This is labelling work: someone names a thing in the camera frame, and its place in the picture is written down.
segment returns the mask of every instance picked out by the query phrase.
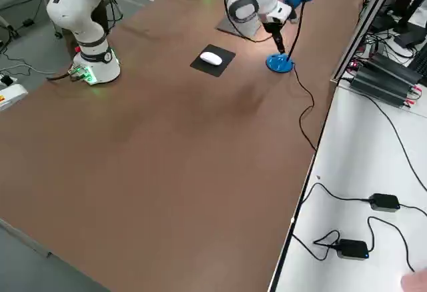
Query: computer mouse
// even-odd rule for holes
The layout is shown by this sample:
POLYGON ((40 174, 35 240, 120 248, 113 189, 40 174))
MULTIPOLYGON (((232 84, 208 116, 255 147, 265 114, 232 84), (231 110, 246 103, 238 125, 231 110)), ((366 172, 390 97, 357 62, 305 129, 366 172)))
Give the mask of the computer mouse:
POLYGON ((203 52, 200 55, 200 59, 202 59, 206 63, 217 65, 217 66, 222 63, 222 59, 212 52, 203 52))

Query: charger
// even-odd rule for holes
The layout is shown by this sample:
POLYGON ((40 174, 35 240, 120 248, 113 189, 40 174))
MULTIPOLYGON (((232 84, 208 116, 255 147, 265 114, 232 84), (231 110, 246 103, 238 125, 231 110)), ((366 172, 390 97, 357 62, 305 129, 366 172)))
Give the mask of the charger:
POLYGON ((340 239, 336 245, 331 246, 341 259, 366 260, 369 259, 369 250, 366 242, 340 239))
POLYGON ((396 212, 400 210, 397 196, 375 193, 369 197, 369 204, 374 211, 396 212))

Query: power adapter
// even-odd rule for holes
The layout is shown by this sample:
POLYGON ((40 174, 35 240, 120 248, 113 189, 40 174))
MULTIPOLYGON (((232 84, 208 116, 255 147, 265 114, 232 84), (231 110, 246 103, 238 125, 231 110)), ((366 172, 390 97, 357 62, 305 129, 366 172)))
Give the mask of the power adapter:
POLYGON ((369 259, 368 246, 364 241, 340 239, 331 248, 336 250, 336 254, 341 259, 366 260, 369 259))
POLYGON ((4 75, 1 77, 0 82, 2 82, 2 84, 6 85, 7 87, 11 86, 13 84, 13 80, 10 76, 8 75, 4 75))
POLYGON ((375 193, 369 197, 369 203, 374 211, 396 212, 400 210, 397 196, 375 193))
POLYGON ((33 24, 34 24, 33 19, 26 19, 26 20, 22 21, 22 26, 24 26, 24 27, 30 27, 33 24))

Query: black mouse pad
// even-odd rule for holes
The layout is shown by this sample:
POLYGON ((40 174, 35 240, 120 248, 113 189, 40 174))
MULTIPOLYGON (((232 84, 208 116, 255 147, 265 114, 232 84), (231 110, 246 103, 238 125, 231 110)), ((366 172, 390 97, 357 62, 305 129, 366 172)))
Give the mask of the black mouse pad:
POLYGON ((202 71, 204 73, 213 75, 214 77, 219 77, 226 67, 230 64, 232 59, 236 56, 235 53, 227 51, 225 49, 222 49, 220 47, 216 47, 215 45, 209 44, 205 49, 200 52, 200 54, 195 58, 192 64, 190 64, 190 67, 193 69, 202 71), (200 55, 203 52, 212 52, 215 53, 218 57, 222 59, 222 63, 220 65, 212 65, 209 63, 206 63, 202 59, 200 59, 200 55))

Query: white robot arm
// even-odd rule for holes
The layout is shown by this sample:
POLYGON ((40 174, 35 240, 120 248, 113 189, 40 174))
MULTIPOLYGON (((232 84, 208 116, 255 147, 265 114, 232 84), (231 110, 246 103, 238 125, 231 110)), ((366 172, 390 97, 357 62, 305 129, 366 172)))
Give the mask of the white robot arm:
POLYGON ((109 46, 102 26, 91 13, 101 0, 50 0, 47 12, 58 26, 73 32, 79 44, 71 73, 89 84, 113 81, 120 66, 109 46))
POLYGON ((279 0, 226 0, 226 9, 235 23, 249 23, 258 17, 264 29, 272 34, 279 52, 285 52, 280 30, 292 12, 289 5, 279 0))

